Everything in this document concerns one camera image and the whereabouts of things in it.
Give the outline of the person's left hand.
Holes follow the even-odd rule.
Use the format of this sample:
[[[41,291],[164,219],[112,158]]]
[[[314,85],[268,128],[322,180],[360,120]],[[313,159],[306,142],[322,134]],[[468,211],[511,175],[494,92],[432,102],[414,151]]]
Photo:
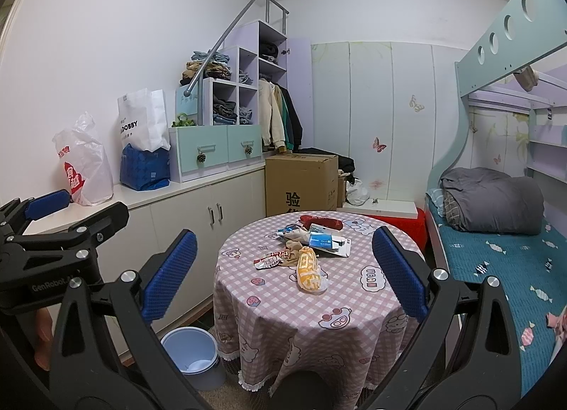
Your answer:
[[[45,370],[49,368],[51,346],[53,344],[52,326],[53,319],[47,308],[41,308],[35,313],[35,332],[38,335],[35,361]]]

